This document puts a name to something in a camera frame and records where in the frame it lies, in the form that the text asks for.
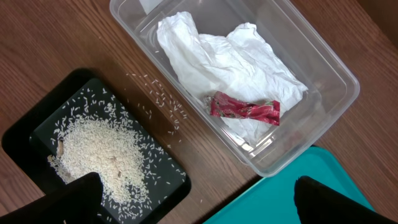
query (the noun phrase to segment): clear plastic container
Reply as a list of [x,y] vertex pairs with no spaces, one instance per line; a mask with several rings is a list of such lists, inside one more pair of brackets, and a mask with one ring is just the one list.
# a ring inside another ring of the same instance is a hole
[[[111,0],[110,10],[221,140],[261,176],[275,175],[303,153],[359,94],[357,79],[288,0]],[[239,24],[256,24],[275,54],[308,87],[280,126],[270,128],[255,147],[209,116],[178,82],[156,30],[160,20],[182,11],[192,14],[200,34],[226,36]]]

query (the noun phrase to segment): wooden table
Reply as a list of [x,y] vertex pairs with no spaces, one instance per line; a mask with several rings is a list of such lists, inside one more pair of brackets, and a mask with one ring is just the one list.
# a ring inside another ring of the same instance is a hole
[[[398,221],[398,50],[356,0],[294,4],[361,84],[358,99],[316,144],[337,157],[377,212]],[[1,135],[68,73],[91,67],[120,90],[119,96],[130,96],[129,109],[161,144],[175,146],[169,152],[192,178],[189,196],[161,223],[201,223],[259,180],[116,23],[109,1],[2,0],[0,21]],[[133,80],[127,72],[148,77]],[[189,117],[172,137],[165,134],[173,122],[169,109],[159,110],[144,85],[155,78]],[[151,120],[137,110],[138,103],[153,111]],[[0,215],[41,196],[0,150]]]

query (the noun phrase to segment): red wrapped candy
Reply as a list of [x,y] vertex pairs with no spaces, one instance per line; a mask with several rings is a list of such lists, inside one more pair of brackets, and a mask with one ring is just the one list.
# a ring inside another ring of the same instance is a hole
[[237,100],[220,91],[210,98],[210,115],[213,116],[236,119],[250,118],[278,126],[279,112],[280,103],[276,100],[257,105]]

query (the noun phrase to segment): teal tray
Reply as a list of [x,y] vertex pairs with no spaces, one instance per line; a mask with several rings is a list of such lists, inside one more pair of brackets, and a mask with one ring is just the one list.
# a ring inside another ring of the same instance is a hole
[[295,181],[303,175],[373,210],[336,158],[320,147],[311,147],[276,176],[261,179],[205,223],[300,224],[293,197]]

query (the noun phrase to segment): crumpled paper towel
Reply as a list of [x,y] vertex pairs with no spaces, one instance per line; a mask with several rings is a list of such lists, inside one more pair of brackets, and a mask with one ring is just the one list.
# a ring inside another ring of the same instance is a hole
[[[254,24],[237,26],[227,37],[199,34],[189,12],[159,22],[157,39],[183,87],[203,100],[216,91],[251,103],[280,102],[280,115],[308,88],[299,82],[257,33]],[[253,119],[222,118],[255,146],[270,124]]]

